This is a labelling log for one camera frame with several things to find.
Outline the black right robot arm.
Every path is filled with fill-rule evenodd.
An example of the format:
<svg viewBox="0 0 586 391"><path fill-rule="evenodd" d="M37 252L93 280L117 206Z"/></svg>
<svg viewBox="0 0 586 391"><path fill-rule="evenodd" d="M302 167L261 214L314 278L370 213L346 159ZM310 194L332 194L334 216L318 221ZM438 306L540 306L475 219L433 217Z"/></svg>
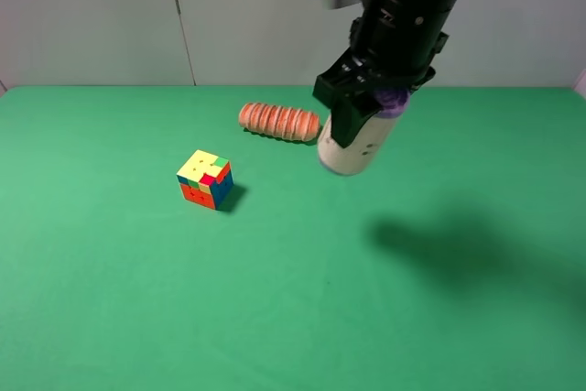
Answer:
<svg viewBox="0 0 586 391"><path fill-rule="evenodd" d="M448 36L442 28L457 0L333 0L336 8L360 3L363 13L347 50L315 82L313 95L331 111L331 136L348 147L381 112L381 92L418 90Z"/></svg>

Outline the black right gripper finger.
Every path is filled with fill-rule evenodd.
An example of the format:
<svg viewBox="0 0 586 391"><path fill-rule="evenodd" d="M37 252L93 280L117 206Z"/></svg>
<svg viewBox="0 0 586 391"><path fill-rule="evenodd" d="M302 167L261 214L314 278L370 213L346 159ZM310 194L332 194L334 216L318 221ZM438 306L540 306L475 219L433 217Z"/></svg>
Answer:
<svg viewBox="0 0 586 391"><path fill-rule="evenodd" d="M352 92L337 98L331 108L332 139L340 147L348 147L381 109L372 92Z"/></svg>

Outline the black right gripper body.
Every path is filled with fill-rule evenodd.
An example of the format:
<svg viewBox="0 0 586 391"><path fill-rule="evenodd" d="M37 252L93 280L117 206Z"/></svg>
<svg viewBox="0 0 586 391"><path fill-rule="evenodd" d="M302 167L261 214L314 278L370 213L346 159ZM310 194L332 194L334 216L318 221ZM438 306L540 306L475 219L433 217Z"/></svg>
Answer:
<svg viewBox="0 0 586 391"><path fill-rule="evenodd" d="M329 109L344 94L411 92L433 78L453 0L368 0L362 7L348 49L315 81L313 96Z"/></svg>

